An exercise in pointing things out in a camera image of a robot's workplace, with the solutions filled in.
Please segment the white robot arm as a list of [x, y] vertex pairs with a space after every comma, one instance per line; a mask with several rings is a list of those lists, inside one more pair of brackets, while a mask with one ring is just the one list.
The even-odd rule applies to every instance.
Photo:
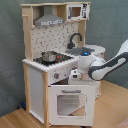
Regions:
[[83, 52], [78, 59], [78, 66], [71, 71], [69, 84], [82, 85], [88, 78], [102, 80], [106, 75], [128, 62], [128, 39], [121, 45], [118, 53], [108, 61]]

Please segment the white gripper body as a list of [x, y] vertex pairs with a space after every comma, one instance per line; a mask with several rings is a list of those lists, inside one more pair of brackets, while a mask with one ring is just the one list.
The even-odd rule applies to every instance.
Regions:
[[68, 83], [70, 85], [83, 85], [87, 78], [87, 74], [81, 74], [78, 72], [77, 69], [74, 69], [71, 71], [71, 74], [69, 75]]

